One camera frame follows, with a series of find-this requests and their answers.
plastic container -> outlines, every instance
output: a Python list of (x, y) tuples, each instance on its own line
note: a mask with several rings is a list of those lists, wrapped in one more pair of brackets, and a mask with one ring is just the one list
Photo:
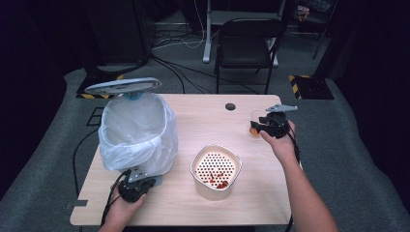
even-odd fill
[(241, 159), (218, 145), (204, 147), (190, 165), (196, 190), (205, 199), (219, 201), (227, 197), (242, 168)]

right hand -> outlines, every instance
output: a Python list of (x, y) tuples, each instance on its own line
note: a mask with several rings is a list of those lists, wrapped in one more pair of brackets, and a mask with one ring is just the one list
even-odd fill
[[(288, 122), (290, 128), (295, 131), (295, 124), (293, 124), (291, 121)], [(278, 158), (279, 162), (282, 165), (285, 165), (288, 162), (297, 162), (295, 158), (295, 148), (289, 135), (286, 135), (282, 138), (275, 138), (263, 130), (260, 131), (260, 135), (266, 142), (269, 143), (269, 145), (271, 145), (272, 151), (274, 151), (275, 156)]]

table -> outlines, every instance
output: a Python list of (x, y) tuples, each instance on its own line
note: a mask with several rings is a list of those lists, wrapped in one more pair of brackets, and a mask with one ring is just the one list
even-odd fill
[[(250, 12), (225, 12), (225, 11), (212, 11), (211, 0), (208, 0), (207, 14), (206, 14), (206, 41), (204, 55), (202, 58), (203, 63), (209, 63), (211, 55), (211, 26), (214, 25), (223, 25), (228, 20), (240, 17), (255, 17), (255, 18), (281, 18), (284, 4), (286, 0), (280, 0), (280, 7), (277, 13), (250, 13)], [(268, 44), (269, 47), (272, 47), (275, 43), (275, 38), (272, 38)], [(274, 67), (278, 66), (278, 57), (274, 57)]]
[[(179, 152), (163, 183), (149, 190), (143, 207), (130, 225), (211, 226), (286, 224), (289, 198), (283, 169), (271, 147), (249, 133), (250, 114), (280, 103), (273, 95), (161, 95), (174, 110)], [(225, 109), (227, 103), (234, 110)], [(221, 201), (197, 193), (190, 163), (208, 144), (219, 144), (237, 154), (242, 170), (233, 190)], [(73, 225), (100, 225), (103, 208), (119, 171), (103, 168), (99, 148), (73, 209)]]

metal desk leg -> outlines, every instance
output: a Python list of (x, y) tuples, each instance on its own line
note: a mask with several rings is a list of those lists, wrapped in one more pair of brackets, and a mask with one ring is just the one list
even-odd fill
[[(275, 44), (275, 41), (276, 41), (277, 39), (276, 38), (271, 38), (271, 40), (269, 41), (269, 48), (272, 48), (272, 46)], [(276, 68), (277, 66), (279, 66), (279, 62), (278, 62), (278, 57), (277, 57), (277, 55), (275, 54), (275, 57), (274, 57), (274, 67)]]
[(204, 57), (202, 59), (203, 63), (209, 63), (210, 55), (211, 55), (211, 0), (208, 0), (208, 10), (206, 15), (206, 42), (205, 42), (205, 50), (204, 50)]

cable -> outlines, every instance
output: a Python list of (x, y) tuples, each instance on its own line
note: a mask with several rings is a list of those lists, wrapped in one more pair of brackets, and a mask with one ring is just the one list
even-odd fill
[[(87, 139), (91, 134), (95, 133), (96, 131), (98, 131), (98, 129), (89, 132), (84, 138), (82, 138), (81, 141), (79, 141), (79, 143), (78, 143), (77, 146), (75, 147), (75, 150), (74, 150), (74, 152), (73, 152), (72, 165), (73, 165), (73, 175), (74, 175), (74, 183), (75, 183), (75, 193), (76, 193), (76, 197), (79, 196), (78, 179), (77, 179), (76, 168), (75, 168), (75, 157), (76, 157), (76, 153), (77, 153), (77, 151), (78, 151), (78, 148), (79, 148), (79, 147), (81, 146), (81, 144), (85, 141), (85, 139)], [(78, 230), (81, 232), (81, 231), (82, 231), (82, 226), (79, 226)]]
[(114, 202), (121, 196), (121, 195), (119, 195), (112, 202), (110, 202), (111, 197), (112, 197), (112, 193), (114, 193), (115, 188), (117, 188), (118, 182), (120, 182), (120, 179), (123, 176), (127, 176), (130, 173), (131, 173), (130, 169), (128, 169), (127, 171), (124, 171), (123, 173), (121, 173), (121, 175), (117, 178), (117, 180), (115, 180), (114, 185), (111, 186), (111, 191), (109, 192), (108, 199), (106, 200), (106, 204), (105, 204), (105, 207), (103, 209), (101, 226), (103, 226), (105, 224), (105, 218), (106, 218), (106, 215), (108, 214), (109, 208), (111, 208), (111, 205), (114, 204)]
[(166, 63), (164, 63), (163, 61), (157, 59), (155, 56), (152, 56), (153, 60), (158, 62), (159, 64), (165, 66), (167, 69), (171, 70), (181, 81), (182, 84), (182, 92), (183, 94), (185, 94), (185, 85), (184, 85), (184, 81), (182, 80), (181, 76), (179, 74), (177, 74), (174, 70), (172, 70), (169, 66), (166, 65)]
[(199, 20), (199, 23), (200, 23), (200, 25), (201, 25), (201, 31), (202, 31), (202, 38), (201, 38), (201, 40), (200, 40), (199, 42), (187, 42), (187, 41), (186, 41), (186, 40), (188, 40), (188, 39), (191, 39), (192, 37), (184, 38), (186, 35), (189, 35), (189, 34), (190, 34), (190, 33), (188, 33), (187, 23), (185, 23), (187, 33), (186, 33), (184, 36), (169, 37), (169, 38), (164, 39), (164, 40), (161, 41), (161, 43), (162, 43), (162, 42), (166, 42), (166, 41), (172, 42), (174, 39), (177, 39), (178, 41), (182, 41), (182, 43), (169, 43), (169, 44), (164, 44), (164, 45), (156, 44), (157, 47), (153, 47), (152, 50), (160, 49), (160, 48), (163, 48), (163, 47), (166, 47), (166, 46), (170, 46), (170, 45), (178, 45), (178, 44), (184, 44), (185, 46), (187, 46), (187, 47), (189, 47), (189, 48), (191, 48), (191, 49), (194, 49), (194, 48), (199, 47), (202, 43), (205, 42), (204, 25), (203, 25), (203, 23), (202, 23), (202, 19), (201, 19), (200, 15), (199, 15), (198, 7), (197, 7), (197, 5), (196, 5), (196, 0), (194, 0), (193, 3), (194, 3), (194, 5), (195, 5), (196, 15), (198, 16), (198, 20)]
[[(177, 33), (183, 33), (182, 35), (177, 35), (177, 36), (171, 36), (171, 32), (177, 32)], [(193, 38), (193, 34), (188, 32), (186, 29), (185, 32), (180, 31), (179, 29), (177, 30), (159, 30), (157, 31), (157, 39), (154, 41), (154, 46), (162, 46), (169, 44), (172, 41), (180, 41), (183, 39), (191, 39)]]
[(159, 58), (159, 57), (157, 57), (157, 56), (155, 56), (155, 55), (152, 55), (152, 58), (153, 58), (153, 60), (159, 62), (160, 64), (162, 64), (162, 65), (164, 65), (164, 66), (166, 66), (168, 69), (173, 69), (174, 73), (179, 76), (179, 78), (180, 78), (181, 81), (182, 81), (182, 78), (181, 78), (181, 76), (182, 76), (189, 84), (191, 84), (195, 89), (197, 89), (197, 90), (198, 90), (199, 92), (201, 92), (202, 94), (205, 94), (204, 91), (206, 91), (206, 92), (212, 94), (212, 92), (211, 92), (210, 90), (208, 90), (208, 89), (206, 89), (205, 87), (200, 86), (200, 85), (198, 85), (198, 84), (192, 82), (191, 80), (189, 80), (189, 79), (187, 78), (187, 76), (186, 76), (180, 69), (178, 69), (173, 63), (168, 62), (168, 61), (165, 61), (165, 60), (162, 60), (161, 58)]
[[(194, 69), (188, 68), (188, 67), (186, 67), (186, 66), (182, 66), (182, 65), (179, 65), (179, 64), (176, 64), (176, 63), (172, 63), (172, 62), (170, 62), (170, 61), (165, 61), (165, 60), (162, 60), (161, 58), (159, 58), (159, 57), (157, 57), (157, 56), (154, 56), (154, 55), (152, 55), (152, 56), (155, 57), (156, 59), (158, 59), (158, 60), (164, 62), (164, 63), (169, 64), (169, 65), (177, 66), (177, 67), (180, 67), (180, 68), (183, 68), (183, 69), (186, 69), (186, 70), (189, 70), (189, 71), (193, 71), (193, 72), (196, 72), (196, 73), (201, 73), (201, 74), (204, 74), (204, 75), (208, 75), (208, 76), (210, 76), (210, 77), (212, 77), (212, 78), (217, 78), (216, 76), (214, 76), (214, 75), (212, 75), (212, 74), (205, 73), (205, 72), (201, 72), (201, 71), (198, 71), (198, 70), (194, 70)], [(228, 80), (228, 79), (225, 79), (225, 78), (220, 78), (220, 79), (223, 80), (223, 81), (229, 82), (229, 83), (235, 83), (234, 81), (231, 81), (231, 80)], [(258, 92), (256, 92), (255, 90), (252, 90), (252, 89), (249, 88), (248, 86), (246, 86), (246, 85), (244, 85), (244, 84), (239, 84), (239, 85), (242, 86), (243, 88), (245, 88), (245, 89), (247, 89), (247, 90), (253, 92), (253, 93), (256, 94), (256, 95), (259, 95)]]
[[(301, 164), (301, 158), (300, 158), (299, 147), (296, 144), (296, 134), (295, 134), (295, 132), (293, 131), (293, 129), (291, 127), (289, 127), (289, 128), (292, 131), (292, 134), (290, 134), (290, 131), (287, 131), (286, 133), (289, 136), (290, 140), (292, 140), (293, 147), (294, 147), (294, 150), (295, 150), (296, 161), (300, 165)], [(293, 217), (292, 217), (292, 215), (290, 215), (290, 219), (289, 219), (289, 222), (287, 223), (285, 232), (289, 232), (292, 229), (292, 225), (293, 225)]]

